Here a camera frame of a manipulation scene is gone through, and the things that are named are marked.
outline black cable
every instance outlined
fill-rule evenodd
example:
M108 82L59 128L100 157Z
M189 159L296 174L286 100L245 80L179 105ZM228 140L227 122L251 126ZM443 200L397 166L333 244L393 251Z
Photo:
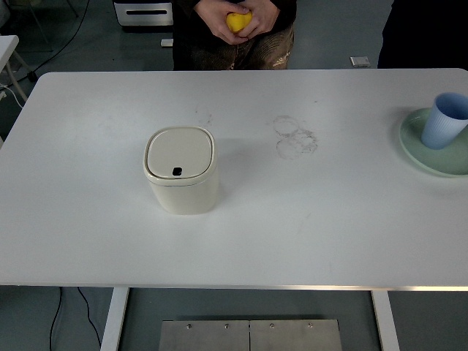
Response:
M75 34L73 34L73 37L65 44L65 46L60 49L59 51L57 51L57 53L55 53L53 56L51 56L49 59L47 59L46 61L42 62L39 66L37 66L36 69L33 70L33 72L36 72L39 68L41 68L42 66L44 66L46 63L50 62L52 59L54 59L55 57L57 57L58 54L60 54L63 49L65 49L72 41L73 39L77 36L78 32L80 31L80 28L81 28L81 25L83 24L83 21L85 20L85 16L86 16L86 13L88 12L88 6L89 6L89 2L90 0L88 0L88 2L86 3L86 7L85 7L85 12L83 13L83 17L81 18L81 21L80 21L80 24L78 25L78 28L75 32Z
M83 13L83 17L81 18L81 21L80 21L80 24L78 25L78 28L76 30L76 32L73 34L72 38L63 46L62 49L60 49L59 51L57 51L54 55L52 55L50 58L48 58L47 60L45 60L44 62L42 62L39 66L37 66L35 69L33 69L31 72L36 72L39 68L41 68L42 66L44 66L45 64L49 63L51 60L53 60L55 57L57 57L58 54L60 54L72 41L73 39L77 36L78 32L80 31L80 28L81 28L81 25L83 24L83 21L85 19L85 16L86 16L86 13L88 12L88 7L89 7L89 2L90 0L88 0L88 2L86 3L86 7L85 7L85 11ZM16 81L17 82L21 82L22 80L25 80L28 76L29 76L30 72L25 75L24 77L20 78L20 79L17 79Z
M55 317L53 318L52 325L50 327L50 334L49 334L49 350L52 351L52 331L53 325L56 323L57 316L59 315L60 306L61 306L61 297L62 297L62 288L60 287L60 300L58 301L58 307Z
M89 321L89 322L91 323L91 325L93 326L94 332L96 332L97 342L99 342L99 348L100 348L100 347L101 347L101 339L99 338L99 334L97 333L96 326L94 325L94 323L91 321L91 318L89 317L89 303L88 303L88 300L86 300L85 295L83 295L83 293L81 292L80 287L77 287L77 288L78 288L78 291L80 292L81 296L83 296L83 299L86 301L86 306L88 307L88 321Z

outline trash bin lid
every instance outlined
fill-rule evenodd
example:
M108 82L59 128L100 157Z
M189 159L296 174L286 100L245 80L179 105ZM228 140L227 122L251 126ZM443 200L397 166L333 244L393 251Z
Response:
M169 127L151 137L146 148L146 167L161 184L192 185L206 179L213 168L214 139L199 127Z

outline brown pants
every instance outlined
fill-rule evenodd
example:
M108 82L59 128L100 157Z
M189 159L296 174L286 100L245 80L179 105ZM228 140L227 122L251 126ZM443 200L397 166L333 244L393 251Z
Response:
M174 36L174 70L286 69L293 44L293 25L240 45L213 47L192 38Z

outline person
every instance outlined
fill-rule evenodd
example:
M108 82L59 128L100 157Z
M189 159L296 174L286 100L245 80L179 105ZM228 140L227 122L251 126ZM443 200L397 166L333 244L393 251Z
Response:
M468 0L395 0L377 68L468 70Z
M286 69L296 0L171 0L174 70ZM230 12L252 12L237 34Z

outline white trash bin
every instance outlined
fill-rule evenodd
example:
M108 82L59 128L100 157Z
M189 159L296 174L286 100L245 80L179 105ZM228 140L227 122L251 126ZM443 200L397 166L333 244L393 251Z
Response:
M148 141L146 178L161 206L172 214L202 214L218 194L213 135L200 127L168 127Z

